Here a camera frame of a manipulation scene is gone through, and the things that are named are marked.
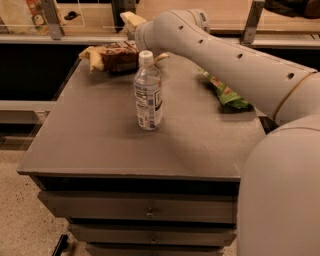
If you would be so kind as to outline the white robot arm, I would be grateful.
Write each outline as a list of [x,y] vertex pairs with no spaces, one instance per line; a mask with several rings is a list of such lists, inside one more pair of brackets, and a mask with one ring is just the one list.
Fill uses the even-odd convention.
[[237,255],[320,256],[320,72],[208,34],[201,10],[121,18],[139,49],[188,58],[278,125],[241,174]]

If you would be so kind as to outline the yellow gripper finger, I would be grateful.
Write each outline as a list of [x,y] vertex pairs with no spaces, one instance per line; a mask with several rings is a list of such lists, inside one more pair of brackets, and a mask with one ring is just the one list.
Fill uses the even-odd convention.
[[135,29],[138,25],[146,22],[143,17],[131,11],[122,12],[120,14],[120,17],[127,27],[132,27],[133,29]]

